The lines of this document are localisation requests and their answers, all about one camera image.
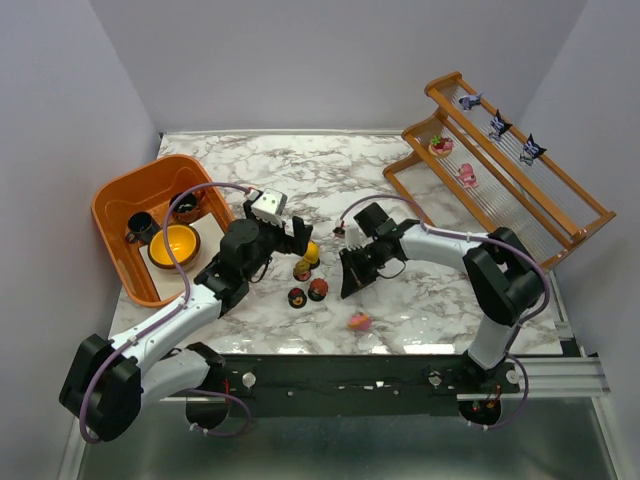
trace yellow toy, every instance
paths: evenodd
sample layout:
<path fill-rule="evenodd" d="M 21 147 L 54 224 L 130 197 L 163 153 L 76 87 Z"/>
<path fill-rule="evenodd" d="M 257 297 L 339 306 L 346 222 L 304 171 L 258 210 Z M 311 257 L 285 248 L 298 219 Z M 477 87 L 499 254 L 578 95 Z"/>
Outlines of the yellow toy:
<path fill-rule="evenodd" d="M 310 241 L 307 246 L 307 253 L 304 254 L 302 259 L 309 262 L 311 270 L 318 268 L 320 266 L 320 249 L 318 248 L 318 245 Z"/>

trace small figurine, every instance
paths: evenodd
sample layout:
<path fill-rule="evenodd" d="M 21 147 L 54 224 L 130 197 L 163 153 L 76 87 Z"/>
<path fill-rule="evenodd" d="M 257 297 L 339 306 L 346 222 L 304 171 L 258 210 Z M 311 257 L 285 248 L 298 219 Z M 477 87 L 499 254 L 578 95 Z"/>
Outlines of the small figurine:
<path fill-rule="evenodd" d="M 533 160 L 538 158 L 544 152 L 546 152 L 546 148 L 542 148 L 536 142 L 533 141 L 533 135 L 529 135 L 527 139 L 527 143 L 522 146 L 522 153 L 520 154 L 520 161 L 526 163 L 527 165 L 533 165 Z"/>
<path fill-rule="evenodd" d="M 311 270 L 314 270 L 320 266 L 320 250 L 318 249 L 318 245 L 313 242 L 309 242 L 307 245 L 307 253 L 302 257 L 303 260 L 309 262 L 311 266 Z"/>
<path fill-rule="evenodd" d="M 499 142 L 502 140 L 502 135 L 507 133 L 513 126 L 510 123 L 505 122 L 500 116 L 500 110 L 496 110 L 496 114 L 491 119 L 491 131 L 489 132 L 489 138 Z"/>
<path fill-rule="evenodd" d="M 324 300 L 324 297 L 327 296 L 328 292 L 329 284 L 321 278 L 316 278 L 311 282 L 311 285 L 309 285 L 309 291 L 307 294 L 314 302 L 321 302 Z"/>
<path fill-rule="evenodd" d="M 453 151 L 453 140 L 449 137 L 435 135 L 429 142 L 427 150 L 429 150 L 429 153 L 435 158 L 448 157 Z"/>
<path fill-rule="evenodd" d="M 478 186 L 478 180 L 473 173 L 473 167 L 470 163 L 463 163 L 458 169 L 458 180 L 462 182 L 464 188 L 475 188 Z"/>
<path fill-rule="evenodd" d="M 364 330 L 369 330 L 369 327 L 371 327 L 372 323 L 373 323 L 373 320 L 369 315 L 366 315 L 362 312 L 358 312 L 355 315 L 351 316 L 351 320 L 349 320 L 349 323 L 347 326 L 351 330 L 364 331 Z"/>
<path fill-rule="evenodd" d="M 311 265 L 304 258 L 293 267 L 293 278 L 299 282 L 306 282 L 311 278 Z"/>
<path fill-rule="evenodd" d="M 333 229 L 333 236 L 336 238 L 344 238 L 345 236 L 344 221 L 338 220 L 336 222 L 336 228 Z"/>
<path fill-rule="evenodd" d="M 484 92 L 480 92 L 476 95 L 464 95 L 458 99 L 458 102 L 462 105 L 463 110 L 471 110 L 473 107 L 482 103 L 483 93 Z"/>
<path fill-rule="evenodd" d="M 307 296 L 304 294 L 301 288 L 292 288 L 287 295 L 289 300 L 289 306 L 293 308 L 302 308 L 307 304 Z"/>

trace orange plastic tub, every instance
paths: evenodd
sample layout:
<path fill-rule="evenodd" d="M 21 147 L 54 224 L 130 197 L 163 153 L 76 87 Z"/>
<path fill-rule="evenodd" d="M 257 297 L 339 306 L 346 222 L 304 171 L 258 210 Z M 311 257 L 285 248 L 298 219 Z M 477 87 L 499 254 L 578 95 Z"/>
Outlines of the orange plastic tub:
<path fill-rule="evenodd" d="M 179 294 L 160 300 L 147 267 L 140 256 L 139 244 L 125 240 L 127 221 L 136 212 L 149 212 L 162 225 L 175 194 L 211 182 L 195 158 L 169 155 L 112 180 L 93 199 L 91 211 L 98 224 L 113 265 L 131 299 L 145 307 L 161 307 Z M 217 188 L 207 188 L 198 202 L 201 216 L 213 213 L 223 231 L 234 220 L 229 205 Z"/>

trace marble countertop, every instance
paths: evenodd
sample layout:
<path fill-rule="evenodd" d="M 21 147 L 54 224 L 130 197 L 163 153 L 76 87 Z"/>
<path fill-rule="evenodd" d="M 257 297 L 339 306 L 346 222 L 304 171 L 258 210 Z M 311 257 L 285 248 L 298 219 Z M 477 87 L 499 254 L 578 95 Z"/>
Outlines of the marble countertop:
<path fill-rule="evenodd" d="M 363 196 L 396 193 L 382 170 L 409 152 L 408 145 L 397 136 L 165 135 L 159 156 L 192 155 L 214 181 L 270 187 L 286 193 L 289 200 L 285 216 L 295 214 L 314 225 L 312 239 L 320 247 L 321 260 L 314 277 L 323 277 L 329 283 L 329 294 L 323 302 L 309 301 L 300 310 L 290 308 L 287 292 L 294 286 L 306 290 L 307 284 L 292 277 L 298 258 L 276 255 L 264 280 L 251 285 L 251 292 L 235 309 L 179 346 L 201 341 L 220 353 L 462 353 L 476 334 L 482 312 L 466 276 L 460 272 L 409 262 L 398 278 L 378 279 L 345 300 L 339 298 L 342 272 L 338 251 L 343 241 L 331 234 L 335 220 Z M 399 176 L 438 226 L 481 231 L 426 165 L 416 165 Z M 236 217 L 243 218 L 242 194 L 222 193 Z M 380 204 L 398 222 L 415 218 L 402 202 L 383 200 Z M 385 275 L 393 275 L 397 267 L 389 266 Z M 369 331 L 354 332 L 346 327 L 357 311 L 372 315 Z M 151 313 L 134 304 L 122 290 L 111 335 L 135 326 Z M 562 353 L 555 328 L 558 320 L 552 301 L 543 314 L 525 325 L 512 351 Z"/>

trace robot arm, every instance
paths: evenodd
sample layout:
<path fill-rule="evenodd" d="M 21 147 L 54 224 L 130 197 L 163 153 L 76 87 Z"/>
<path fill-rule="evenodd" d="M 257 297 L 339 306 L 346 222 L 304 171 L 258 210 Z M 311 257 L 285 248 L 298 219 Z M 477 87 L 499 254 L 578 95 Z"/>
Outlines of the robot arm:
<path fill-rule="evenodd" d="M 247 218 L 229 225 L 219 253 L 195 277 L 190 298 L 178 297 L 140 325 L 109 340 L 98 335 L 84 340 L 60 392 L 60 403 L 79 416 L 89 382 L 105 360 L 128 341 L 133 344 L 109 365 L 90 397 L 87 425 L 100 439 L 109 441 L 121 435 L 142 406 L 201 385 L 211 367 L 221 361 L 215 352 L 196 345 L 165 357 L 191 333 L 235 307 L 249 291 L 250 279 L 269 262 L 273 252 L 305 254 L 312 227 L 293 217 L 293 236 L 287 235 L 280 217 L 285 203 L 286 196 L 280 192 L 253 190 L 244 203 Z M 180 305 L 182 310 L 170 320 L 141 335 Z"/>
<path fill-rule="evenodd" d="M 379 276 L 378 270 L 392 258 L 429 261 L 467 273 L 484 317 L 465 355 L 472 361 L 473 375 L 480 379 L 491 376 L 504 361 L 521 315 L 535 305 L 544 292 L 542 280 L 531 266 L 493 244 L 428 233 L 417 220 L 405 220 L 396 225 L 377 203 L 369 205 L 354 218 L 373 242 L 340 252 L 342 298 L 374 282 Z M 507 243 L 528 255 L 509 229 L 499 228 L 489 235 L 474 235 L 484 236 Z"/>

